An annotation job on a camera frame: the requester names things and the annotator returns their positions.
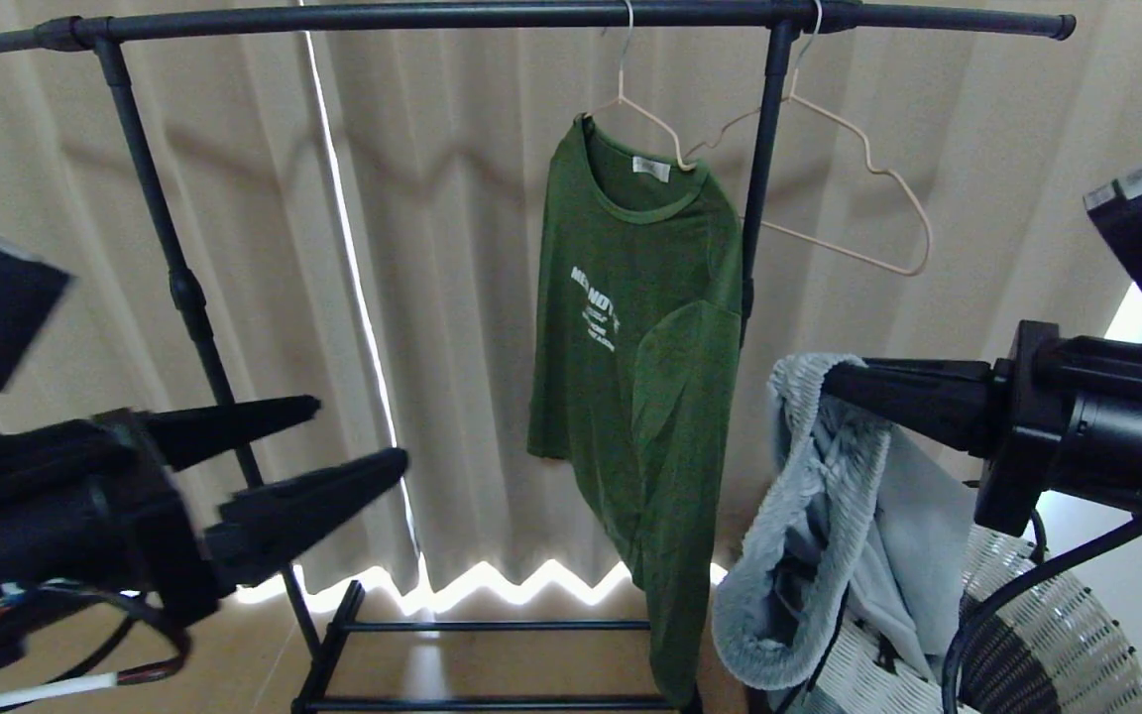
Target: curtain fold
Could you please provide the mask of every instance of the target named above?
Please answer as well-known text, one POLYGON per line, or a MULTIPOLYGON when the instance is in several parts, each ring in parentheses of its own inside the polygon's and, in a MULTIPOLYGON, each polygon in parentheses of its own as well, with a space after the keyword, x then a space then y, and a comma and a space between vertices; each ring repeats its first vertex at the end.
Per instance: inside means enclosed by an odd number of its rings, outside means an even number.
MULTIPOLYGON (((254 3, 0 0, 0 31, 65 14, 240 5, 254 3)), ((773 480, 764 383, 777 358, 989 360, 1019 320, 1101 334, 1129 284, 1081 198, 1142 162, 1142 3, 950 5, 1073 13, 1078 31, 1068 41, 874 27, 817 38, 801 94, 866 128, 875 162, 919 194, 936 244, 928 271, 903 280, 762 233, 722 554, 773 480)), ((552 557, 589 583, 618 561, 571 471, 526 456, 525 432, 545 173, 574 114, 614 94, 622 35, 312 33, 319 95, 304 33, 126 46, 236 398, 305 392, 327 403, 311 425, 259 443, 268 480, 388 443, 384 379, 436 588, 481 560, 516 583, 552 557)), ((640 27, 628 95, 684 147, 715 139, 761 103, 766 35, 640 27)), ((673 152, 626 109, 597 121, 635 147, 673 152)), ((701 153, 739 208, 754 131, 748 119, 701 153)), ((802 110, 783 109, 765 215, 887 260, 919 256, 920 227, 896 186, 866 176, 854 136, 802 110)), ((80 279, 1 394, 1 430, 123 403, 210 402, 94 57, 0 57, 0 234, 80 279)), ((957 475, 978 466, 942 457, 957 475)), ((178 483, 204 522, 241 480, 225 456, 178 483)), ((313 588, 384 565, 407 589, 417 557, 399 494, 304 564, 313 588)))

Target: laundry basket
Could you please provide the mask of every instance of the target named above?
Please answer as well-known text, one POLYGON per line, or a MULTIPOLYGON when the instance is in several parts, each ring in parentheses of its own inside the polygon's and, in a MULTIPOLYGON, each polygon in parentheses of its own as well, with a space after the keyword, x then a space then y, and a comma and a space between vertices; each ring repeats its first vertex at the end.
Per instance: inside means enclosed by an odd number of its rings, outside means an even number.
MULTIPOLYGON (((1024 539, 973 526, 962 616, 1034 569, 1032 549, 1024 539)), ((1142 714, 1142 669, 1091 588, 1064 573, 1016 597, 975 633, 959 697, 970 705, 960 711, 970 714, 1142 714)), ((781 699, 781 692, 770 692, 770 707, 781 699)), ((900 661, 884 661, 879 635, 846 615, 817 687, 787 711, 930 714, 941 701, 936 683, 900 661)))

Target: floor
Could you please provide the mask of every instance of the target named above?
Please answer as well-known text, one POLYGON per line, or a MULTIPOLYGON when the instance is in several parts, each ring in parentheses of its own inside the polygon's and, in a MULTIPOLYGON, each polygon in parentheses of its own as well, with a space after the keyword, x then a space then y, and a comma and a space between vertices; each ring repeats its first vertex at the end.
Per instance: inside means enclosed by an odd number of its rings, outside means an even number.
MULTIPOLYGON (((617 587, 597 605, 585 605, 557 586, 525 605, 512 605, 480 589, 441 619, 643 618, 641 592, 617 587)), ((320 629, 331 612, 316 615, 320 629)), ((369 593, 368 620, 401 618, 394 599, 369 593)), ((0 691, 41 683, 86 656, 112 629, 118 615, 103 605, 43 629, 29 656, 0 671, 0 691)), ((38 703, 29 714, 67 711, 159 713, 186 711, 289 713, 309 667, 284 596, 257 604, 228 601, 222 612, 192 628, 194 651, 176 677, 132 688, 38 703)), ((137 627, 110 657, 108 667, 130 667, 168 653, 163 642, 137 627)), ((699 673, 703 708, 747 711, 743 688, 721 667, 703 634, 699 673)), ((355 634, 337 666, 332 696, 652 695, 646 633, 425 633, 355 634)))

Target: clothes hanger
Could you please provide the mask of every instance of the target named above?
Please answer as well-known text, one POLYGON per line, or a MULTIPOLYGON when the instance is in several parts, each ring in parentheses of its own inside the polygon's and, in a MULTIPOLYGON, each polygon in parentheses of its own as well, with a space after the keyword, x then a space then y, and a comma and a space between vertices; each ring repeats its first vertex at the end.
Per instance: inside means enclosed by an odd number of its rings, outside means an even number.
MULTIPOLYGON (((783 234, 789 236, 798 238, 806 241, 806 243, 817 244, 819 248, 842 254, 842 256, 847 256, 849 258, 854 258, 856 260, 861 260, 862 263, 869 263, 875 267, 882 267, 884 271, 896 273, 898 275, 915 276, 924 272, 924 267, 928 265, 928 256, 933 251, 933 223, 928 220, 928 212, 924 211, 924 206, 919 202, 919 199, 915 198, 915 191, 910 190, 910 185, 907 185, 906 179, 903 179, 896 171, 892 169, 879 169, 870 161, 870 138, 867 136, 866 131, 862 131, 860 127, 853 125, 851 121, 847 121, 847 119, 838 117, 838 114, 829 112, 826 109, 819 107, 819 105, 796 94, 796 85, 799 81, 801 59, 805 58, 807 49, 810 49, 810 46, 813 45, 813 38, 817 37, 817 33, 819 33, 822 27, 822 0, 813 0, 813 3, 817 5, 817 22, 813 24, 813 33, 810 38, 807 38, 807 41, 805 41, 805 47, 802 47, 801 53, 796 56, 796 67, 793 69, 793 83, 787 90, 787 94, 783 95, 783 104, 788 102, 799 104, 803 109, 811 110, 811 112, 819 114, 819 117, 829 119, 830 121, 846 128, 849 131, 858 135, 858 139, 861 139, 862 157, 864 157, 867 170, 870 171, 871 175, 892 177, 893 180, 896 180, 898 185, 901 186, 902 193, 904 193, 906 198, 910 200, 911 207, 915 208, 915 212, 919 216, 919 222, 924 225, 924 256, 919 258, 919 264, 915 267, 893 266, 891 263, 885 263, 869 256, 862 256, 861 252, 838 247, 838 244, 826 243, 825 240, 802 234, 802 232, 789 230, 788 227, 777 225, 775 223, 761 222, 761 225, 767 227, 767 230, 775 230, 778 232, 783 232, 783 234)), ((694 149, 690 149, 686 157, 693 154, 699 149, 716 149, 717 145, 721 144, 721 141, 725 138, 725 131, 729 131, 730 127, 735 126, 735 123, 741 122, 743 119, 749 117, 756 117, 758 113, 761 113, 761 107, 753 109, 747 114, 741 114, 741 117, 731 119, 729 123, 721 127, 721 133, 715 139, 711 142, 701 141, 699 144, 694 144, 694 149)))
POLYGON ((674 154, 674 157, 676 157, 676 168, 679 168, 683 171, 692 171, 694 170, 694 167, 697 167, 697 163, 685 163, 685 159, 681 153, 681 139, 676 136, 676 131, 673 131, 670 126, 664 123, 664 119, 654 117, 654 114, 643 109, 641 104, 637 104, 625 96, 625 58, 628 56, 628 45, 634 40, 634 3, 632 3, 632 0, 625 0, 625 5, 628 5, 628 35, 625 37, 625 47, 620 50, 620 90, 616 94, 614 99, 606 102, 606 104, 603 104, 602 107, 594 109, 590 112, 585 112, 584 117, 594 117, 597 112, 602 112, 603 109, 614 107, 616 104, 622 104, 626 105, 626 107, 637 110, 637 113, 640 113, 641 117, 646 117, 653 125, 660 127, 661 130, 667 131, 667 135, 673 137, 673 145, 676 146, 676 153, 674 154))

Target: black metal rack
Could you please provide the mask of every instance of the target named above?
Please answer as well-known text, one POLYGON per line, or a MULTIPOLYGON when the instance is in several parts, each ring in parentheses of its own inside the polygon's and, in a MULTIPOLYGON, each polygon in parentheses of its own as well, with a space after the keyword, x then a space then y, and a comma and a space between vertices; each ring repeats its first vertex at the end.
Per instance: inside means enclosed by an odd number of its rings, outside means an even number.
MULTIPOLYGON (((751 315, 755 290, 753 266, 770 162, 783 96, 783 80, 793 41, 812 32, 817 8, 812 0, 634 0, 635 26, 761 26, 770 29, 761 122, 753 151, 748 203, 742 241, 743 334, 751 315)), ((139 118, 131 75, 122 54, 123 41, 299 31, 375 31, 375 29, 626 26, 629 9, 621 0, 491 0, 480 3, 309 5, 140 15, 128 18, 54 18, 39 26, 0 33, 0 54, 23 49, 57 53, 95 53, 113 94, 131 161, 144 191, 148 214, 169 272, 170 295, 193 340, 210 392, 218 403, 234 403, 227 371, 223 369, 206 312, 200 281, 187 266, 178 243, 170 207, 155 170, 153 150, 139 118)), ((1037 15, 910 5, 863 5, 861 0, 823 0, 822 33, 856 26, 951 29, 951 31, 1027 34, 1064 40, 1073 32, 1072 15, 1037 15)), ((250 487, 263 484, 262 471, 249 447, 236 449, 241 474, 250 487)), ((666 711, 660 696, 517 696, 458 697, 449 700, 376 699, 327 696, 329 681, 346 637, 356 632, 514 632, 514 629, 646 629, 648 620, 545 620, 545 623, 361 623, 355 620, 363 588, 353 580, 321 642, 305 605, 303 589, 291 569, 281 570, 289 603, 312 652, 312 669, 295 700, 295 713, 308 711, 666 711)), ((684 711, 701 711, 694 700, 684 711)))

